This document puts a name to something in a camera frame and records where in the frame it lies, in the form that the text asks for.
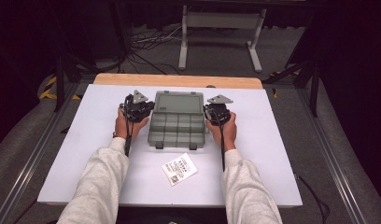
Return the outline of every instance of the label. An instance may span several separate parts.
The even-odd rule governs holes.
[[[167,175],[171,186],[176,185],[197,172],[196,166],[193,164],[187,153],[184,153],[182,156],[167,162],[162,166],[162,168],[164,173]]]

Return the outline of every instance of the metal frame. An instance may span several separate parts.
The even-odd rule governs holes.
[[[188,53],[188,27],[218,27],[254,30],[254,36],[252,40],[247,41],[247,48],[255,71],[257,73],[262,72],[260,59],[258,58],[255,47],[261,33],[265,14],[266,9],[262,9],[259,14],[190,12],[188,11],[187,6],[183,6],[182,41],[178,63],[179,70],[185,70],[186,68]]]
[[[12,215],[17,203],[19,202],[22,194],[27,188],[28,183],[33,177],[33,174],[34,174],[34,171],[36,170],[37,165],[39,164],[43,154],[45,153],[45,150],[48,146],[48,143],[50,141],[50,138],[53,134],[54,129],[56,128],[58,122],[63,116],[63,113],[66,107],[68,106],[71,100],[71,97],[77,91],[77,88],[78,88],[77,83],[69,84],[69,87],[65,94],[66,100],[63,101],[61,108],[56,113],[53,113],[53,115],[51,116],[49,123],[47,127],[45,128],[45,131],[42,133],[42,136],[40,137],[38,143],[36,144],[30,158],[25,163],[18,178],[16,179],[15,184],[13,185],[12,189],[10,190],[10,193],[8,194],[7,198],[5,199],[4,203],[2,204],[0,208],[0,224],[7,223],[8,219]]]
[[[342,200],[345,204],[348,214],[353,223],[364,224],[368,223],[364,215],[362,214],[360,207],[354,197],[354,194],[351,190],[350,184],[348,183],[345,173],[340,168],[339,162],[337,161],[332,147],[328,141],[328,138],[319,123],[318,118],[315,118],[310,112],[308,107],[308,98],[305,89],[297,90],[298,96],[301,99],[302,106],[307,114],[307,117],[310,120],[310,123],[315,130],[319,143],[321,145],[322,154],[324,156],[325,162],[327,162],[328,168],[331,171],[333,180],[338,188],[338,191],[342,197]]]

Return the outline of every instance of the table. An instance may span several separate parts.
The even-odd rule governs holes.
[[[205,87],[206,84],[218,88],[195,87]],[[233,84],[233,89],[227,89],[230,84]],[[113,74],[98,75],[94,84],[88,87],[40,191],[39,202],[68,203],[72,199],[88,158],[98,147],[107,146],[112,138],[116,108],[134,89],[148,96],[149,100],[154,100],[156,91],[198,91],[204,94],[205,102],[219,93],[232,98],[234,103],[228,107],[237,113],[237,147],[245,158],[256,163],[278,206],[302,205],[272,109],[258,79]],[[242,109],[240,105],[246,103],[257,104],[249,104],[249,109]],[[204,148],[196,151],[188,148],[157,150],[148,145],[148,129],[149,126],[142,129],[132,143],[134,150],[120,194],[120,205],[224,206],[220,186],[220,151],[211,133],[206,134]],[[185,152],[190,155],[198,172],[171,187],[161,165]]]

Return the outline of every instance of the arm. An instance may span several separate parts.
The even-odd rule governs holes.
[[[140,123],[129,124],[133,139],[147,123],[145,118]],[[109,147],[97,149],[89,158],[74,198],[58,223],[116,222],[120,190],[129,167],[129,159],[124,155],[126,136],[125,118],[118,110],[114,138]]]
[[[225,198],[228,223],[282,223],[275,200],[262,184],[257,167],[244,160],[236,149],[236,115],[224,124],[225,172],[222,191]],[[220,146],[219,127],[206,121],[207,128]]]

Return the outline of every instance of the plastic organizer box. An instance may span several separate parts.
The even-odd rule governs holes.
[[[152,147],[188,147],[205,144],[203,94],[200,92],[158,91],[150,122],[148,142]]]

